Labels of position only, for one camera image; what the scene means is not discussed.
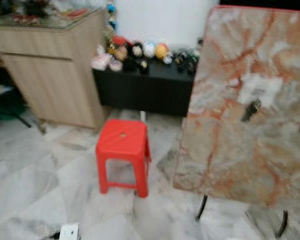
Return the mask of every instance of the white wall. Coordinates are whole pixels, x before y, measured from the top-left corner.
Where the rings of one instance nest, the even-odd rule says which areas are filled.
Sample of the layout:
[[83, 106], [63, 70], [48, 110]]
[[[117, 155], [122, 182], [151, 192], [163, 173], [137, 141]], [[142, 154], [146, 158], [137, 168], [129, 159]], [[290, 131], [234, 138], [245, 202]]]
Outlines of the white wall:
[[[92, 5], [107, 0], [72, 0]], [[169, 47], [195, 47], [204, 33], [209, 10], [219, 0], [114, 0], [117, 34], [131, 41], [164, 42]]]

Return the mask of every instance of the electrical outlet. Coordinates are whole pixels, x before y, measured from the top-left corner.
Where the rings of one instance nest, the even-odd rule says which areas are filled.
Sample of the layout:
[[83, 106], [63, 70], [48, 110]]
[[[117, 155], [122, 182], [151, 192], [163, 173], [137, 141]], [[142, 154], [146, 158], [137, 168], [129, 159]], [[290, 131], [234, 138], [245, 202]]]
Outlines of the electrical outlet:
[[59, 240], [80, 240], [79, 224], [62, 225]]

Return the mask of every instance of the marble tabletop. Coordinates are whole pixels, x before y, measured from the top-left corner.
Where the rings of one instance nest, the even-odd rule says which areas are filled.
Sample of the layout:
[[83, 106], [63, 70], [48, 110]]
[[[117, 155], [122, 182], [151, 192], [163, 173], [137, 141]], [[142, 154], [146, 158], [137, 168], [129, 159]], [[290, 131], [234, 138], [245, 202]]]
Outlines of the marble tabletop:
[[212, 9], [173, 185], [300, 204], [300, 11]]

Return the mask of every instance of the cabinet door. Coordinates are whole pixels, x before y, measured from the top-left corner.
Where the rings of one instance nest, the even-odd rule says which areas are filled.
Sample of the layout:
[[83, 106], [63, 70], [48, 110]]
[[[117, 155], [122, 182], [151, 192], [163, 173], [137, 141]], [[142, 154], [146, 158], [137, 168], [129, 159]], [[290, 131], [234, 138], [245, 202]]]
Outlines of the cabinet door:
[[72, 61], [21, 55], [2, 57], [40, 119], [94, 127], [86, 91]]

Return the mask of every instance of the black cabinet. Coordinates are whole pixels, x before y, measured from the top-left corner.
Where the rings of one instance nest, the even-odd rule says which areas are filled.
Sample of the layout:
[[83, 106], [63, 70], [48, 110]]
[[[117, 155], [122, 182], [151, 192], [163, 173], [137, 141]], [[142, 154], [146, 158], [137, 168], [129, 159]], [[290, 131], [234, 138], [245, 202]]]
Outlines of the black cabinet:
[[187, 115], [194, 76], [187, 70], [178, 72], [173, 63], [153, 60], [149, 73], [114, 72], [93, 69], [102, 105], [122, 109], [185, 117]]

